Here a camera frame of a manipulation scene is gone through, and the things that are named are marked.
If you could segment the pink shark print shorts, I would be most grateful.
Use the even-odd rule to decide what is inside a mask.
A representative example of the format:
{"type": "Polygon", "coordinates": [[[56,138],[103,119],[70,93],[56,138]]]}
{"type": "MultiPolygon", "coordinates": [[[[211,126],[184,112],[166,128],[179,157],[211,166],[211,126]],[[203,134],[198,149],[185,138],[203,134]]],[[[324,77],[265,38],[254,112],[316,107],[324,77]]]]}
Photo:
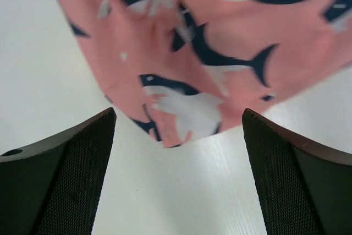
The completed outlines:
{"type": "Polygon", "coordinates": [[[165,147],[351,63],[351,0],[58,0],[105,96],[165,147]]]}

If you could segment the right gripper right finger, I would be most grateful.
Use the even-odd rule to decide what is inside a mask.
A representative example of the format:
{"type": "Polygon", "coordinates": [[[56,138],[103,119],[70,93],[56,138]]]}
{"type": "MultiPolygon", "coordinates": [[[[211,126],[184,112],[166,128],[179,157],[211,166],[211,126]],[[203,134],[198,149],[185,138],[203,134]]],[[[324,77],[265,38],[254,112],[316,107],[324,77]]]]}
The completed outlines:
{"type": "Polygon", "coordinates": [[[351,154],[251,109],[242,124],[266,232],[351,234],[351,154]]]}

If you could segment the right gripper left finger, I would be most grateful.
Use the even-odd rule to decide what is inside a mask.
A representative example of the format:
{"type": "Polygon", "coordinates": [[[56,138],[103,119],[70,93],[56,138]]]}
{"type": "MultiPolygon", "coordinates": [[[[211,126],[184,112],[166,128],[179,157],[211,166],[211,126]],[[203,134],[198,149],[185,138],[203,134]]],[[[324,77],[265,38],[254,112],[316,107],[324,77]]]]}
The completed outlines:
{"type": "Polygon", "coordinates": [[[1,234],[91,234],[114,109],[1,155],[1,234]]]}

